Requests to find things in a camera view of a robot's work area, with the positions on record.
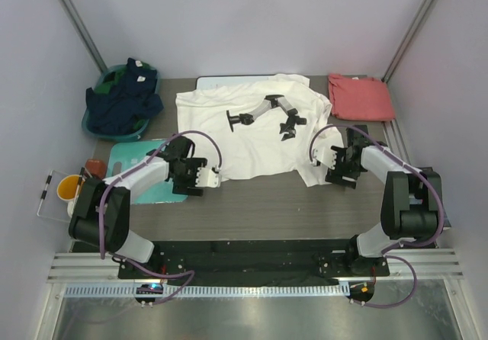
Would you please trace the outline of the white printed t-shirt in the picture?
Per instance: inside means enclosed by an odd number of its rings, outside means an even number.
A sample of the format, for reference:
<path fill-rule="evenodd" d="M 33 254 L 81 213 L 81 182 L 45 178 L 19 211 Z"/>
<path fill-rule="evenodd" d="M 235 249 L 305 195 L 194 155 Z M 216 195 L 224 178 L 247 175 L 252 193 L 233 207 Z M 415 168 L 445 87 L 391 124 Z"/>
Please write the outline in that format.
<path fill-rule="evenodd" d="M 228 118 L 255 110 L 268 95 L 282 95 L 306 124 L 284 140 L 280 131 L 287 115 L 273 108 L 246 126 L 230 126 Z M 324 185 L 325 170 L 308 156 L 313 135 L 328 123 L 329 99 L 301 75 L 277 74 L 266 80 L 180 92 L 175 99 L 178 131 L 191 131 L 199 156 L 220 166 L 222 179 L 247 180 L 296 171 L 308 187 Z"/>

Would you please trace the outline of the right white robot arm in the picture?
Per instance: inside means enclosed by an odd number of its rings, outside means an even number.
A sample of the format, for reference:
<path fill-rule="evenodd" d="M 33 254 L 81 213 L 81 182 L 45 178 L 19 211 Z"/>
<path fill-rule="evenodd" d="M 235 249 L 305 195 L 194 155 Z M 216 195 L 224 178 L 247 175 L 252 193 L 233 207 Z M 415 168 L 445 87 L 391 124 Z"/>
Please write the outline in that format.
<path fill-rule="evenodd" d="M 347 146 L 330 146 L 332 164 L 325 181 L 356 188 L 361 174 L 370 172 L 384 184 L 380 222 L 353 236 L 343 262 L 348 272 L 360 275 L 380 264 L 380 258 L 400 245 L 420 247 L 435 240 L 444 226 L 441 176 L 432 168 L 415 168 L 368 136 L 366 126 L 350 127 Z"/>

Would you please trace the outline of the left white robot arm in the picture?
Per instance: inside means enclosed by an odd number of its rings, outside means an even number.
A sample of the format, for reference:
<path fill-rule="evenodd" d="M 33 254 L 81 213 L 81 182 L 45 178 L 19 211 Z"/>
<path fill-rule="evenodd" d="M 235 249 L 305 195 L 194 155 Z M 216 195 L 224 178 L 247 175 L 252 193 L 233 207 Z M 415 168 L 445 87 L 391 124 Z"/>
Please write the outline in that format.
<path fill-rule="evenodd" d="M 164 142 L 135 166 L 106 178 L 86 178 L 72 209 L 69 236 L 106 253 L 136 262 L 144 277 L 156 277 L 162 259 L 156 246 L 130 229 L 130 206 L 151 187 L 170 181 L 172 193 L 201 196 L 199 182 L 208 160 L 194 156 L 195 143 L 185 136 Z"/>

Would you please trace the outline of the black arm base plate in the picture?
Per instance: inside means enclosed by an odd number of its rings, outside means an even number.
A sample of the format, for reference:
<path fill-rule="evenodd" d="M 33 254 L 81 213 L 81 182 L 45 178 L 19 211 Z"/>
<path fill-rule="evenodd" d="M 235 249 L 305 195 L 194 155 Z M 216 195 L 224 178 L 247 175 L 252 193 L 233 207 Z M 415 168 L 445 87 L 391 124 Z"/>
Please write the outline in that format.
<path fill-rule="evenodd" d="M 170 285 L 202 287 L 312 287 L 335 285 L 341 278 L 383 279 L 403 264 L 400 252 L 381 257 L 380 264 L 352 271 L 344 265 L 348 241 L 243 240 L 159 241 L 157 256 L 135 266 L 114 258 L 123 280 L 162 279 Z"/>

